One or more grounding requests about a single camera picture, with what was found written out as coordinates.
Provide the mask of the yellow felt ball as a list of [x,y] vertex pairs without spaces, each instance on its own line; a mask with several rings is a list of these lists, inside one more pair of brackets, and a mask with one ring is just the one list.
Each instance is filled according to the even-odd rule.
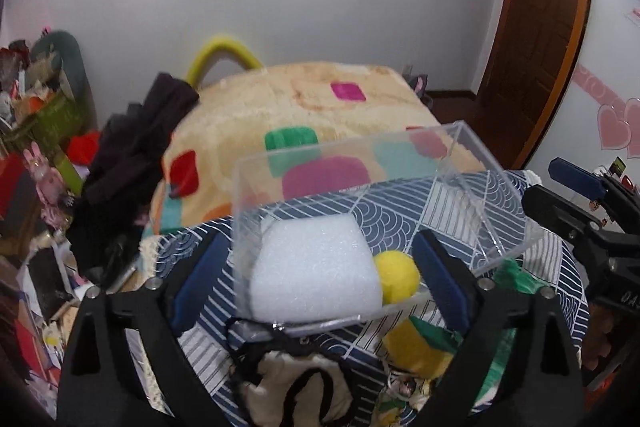
[[373,257],[382,288],[384,305],[394,305],[412,297],[421,275],[413,259],[402,251],[383,251]]

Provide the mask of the green cardboard clutter box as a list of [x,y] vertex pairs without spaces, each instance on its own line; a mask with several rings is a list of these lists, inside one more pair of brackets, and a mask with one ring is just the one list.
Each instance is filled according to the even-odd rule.
[[87,109],[84,102],[77,102],[57,94],[38,112],[26,118],[17,128],[2,135],[1,141],[10,153],[22,153],[32,142],[42,153],[54,153],[58,147],[84,129]]

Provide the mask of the pink heart wall stickers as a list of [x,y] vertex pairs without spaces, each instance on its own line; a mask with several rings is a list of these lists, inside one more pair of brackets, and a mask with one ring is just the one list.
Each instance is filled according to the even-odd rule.
[[578,64],[572,81],[598,104],[597,125],[602,150],[626,150],[639,157],[639,99],[623,100],[588,68]]

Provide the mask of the blue white patterned cloth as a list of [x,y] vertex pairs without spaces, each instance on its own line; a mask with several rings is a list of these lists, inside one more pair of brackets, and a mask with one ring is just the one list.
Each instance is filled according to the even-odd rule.
[[408,317],[442,325],[424,291],[407,309],[373,297],[373,258],[408,251],[413,237],[431,230],[451,256],[472,270],[496,273],[506,259],[558,293],[575,346],[589,321],[577,263],[559,236],[524,215],[521,199],[536,183],[530,171],[486,170],[440,179],[398,179],[275,202],[255,212],[250,228],[264,243],[273,225],[295,220],[303,228],[270,253],[280,272],[258,273],[250,303],[260,319],[287,319],[341,355],[353,368],[360,399],[354,418],[364,425],[383,384],[383,336]]

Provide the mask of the yellow fuzzy arch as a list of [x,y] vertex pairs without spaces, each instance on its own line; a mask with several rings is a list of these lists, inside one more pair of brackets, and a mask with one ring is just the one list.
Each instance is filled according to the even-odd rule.
[[244,70],[264,67],[257,56],[240,40],[228,35],[216,35],[209,39],[198,51],[186,71],[187,84],[196,89],[208,72],[220,60],[235,62]]

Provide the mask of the pink rabbit plush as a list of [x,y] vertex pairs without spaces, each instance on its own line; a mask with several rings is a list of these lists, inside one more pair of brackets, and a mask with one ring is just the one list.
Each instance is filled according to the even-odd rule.
[[55,230],[66,230],[72,221],[74,195],[36,142],[23,150],[23,157],[40,200],[41,219]]

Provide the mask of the green knitted glove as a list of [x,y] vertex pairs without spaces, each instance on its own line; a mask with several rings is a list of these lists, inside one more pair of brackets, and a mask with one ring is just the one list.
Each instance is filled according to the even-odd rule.
[[[513,259],[503,262],[494,272],[494,282],[498,288],[519,291],[528,295],[533,295],[535,291],[544,286],[542,280],[523,270],[521,265]],[[480,388],[477,401],[488,400],[488,395],[491,392],[496,392],[511,354],[514,337],[515,329],[503,329],[501,332],[497,351],[491,361],[483,386]]]

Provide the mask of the clear plastic storage box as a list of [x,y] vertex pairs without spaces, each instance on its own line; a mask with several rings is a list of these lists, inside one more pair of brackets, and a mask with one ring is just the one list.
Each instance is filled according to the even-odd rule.
[[234,302],[248,339],[259,323],[307,336],[425,303],[425,284],[386,300],[373,262],[408,253],[422,230],[477,275],[542,234],[462,121],[242,158],[232,217]]

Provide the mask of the floral printed fabric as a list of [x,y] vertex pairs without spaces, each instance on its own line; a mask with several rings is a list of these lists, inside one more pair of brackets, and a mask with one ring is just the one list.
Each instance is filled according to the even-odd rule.
[[371,425],[409,426],[431,396],[431,381],[404,372],[391,371],[375,401]]

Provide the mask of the white foam block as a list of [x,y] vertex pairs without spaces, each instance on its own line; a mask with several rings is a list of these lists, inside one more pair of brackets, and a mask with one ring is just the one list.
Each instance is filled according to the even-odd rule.
[[273,221],[248,289],[262,322],[324,322],[383,306],[371,249],[350,213]]

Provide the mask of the dark clothes pile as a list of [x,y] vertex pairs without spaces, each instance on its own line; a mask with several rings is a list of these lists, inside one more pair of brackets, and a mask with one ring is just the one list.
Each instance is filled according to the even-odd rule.
[[196,104],[189,83],[161,72],[143,102],[105,124],[66,231],[85,279],[111,285],[137,254],[171,133]]

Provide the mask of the yellow green scrub sponge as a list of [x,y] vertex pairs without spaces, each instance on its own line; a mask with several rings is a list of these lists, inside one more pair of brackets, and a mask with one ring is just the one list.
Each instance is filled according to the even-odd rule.
[[444,375],[462,336],[419,317],[408,317],[383,337],[393,366],[427,381]]

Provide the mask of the red box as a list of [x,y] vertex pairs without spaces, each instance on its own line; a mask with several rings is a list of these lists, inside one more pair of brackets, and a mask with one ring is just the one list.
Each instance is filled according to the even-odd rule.
[[74,165],[89,167],[100,148],[100,139],[99,131],[73,136],[66,145],[65,154]]

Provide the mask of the white cloth with black straps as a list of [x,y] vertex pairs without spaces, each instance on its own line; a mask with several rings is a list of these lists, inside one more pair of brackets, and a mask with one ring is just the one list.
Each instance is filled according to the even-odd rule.
[[[250,325],[264,341],[231,344],[236,325]],[[231,317],[224,324],[231,360],[229,385],[250,426],[348,426],[355,418],[358,389],[349,365],[282,326]]]

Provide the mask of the beige patterned fleece blanket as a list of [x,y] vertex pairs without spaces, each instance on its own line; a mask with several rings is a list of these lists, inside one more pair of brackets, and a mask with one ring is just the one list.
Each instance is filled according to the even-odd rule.
[[232,170],[255,154],[409,131],[413,161],[452,156],[462,172],[483,164],[451,140],[409,83],[386,66],[299,63],[251,69],[206,87],[172,132],[148,231],[168,234],[232,211]]

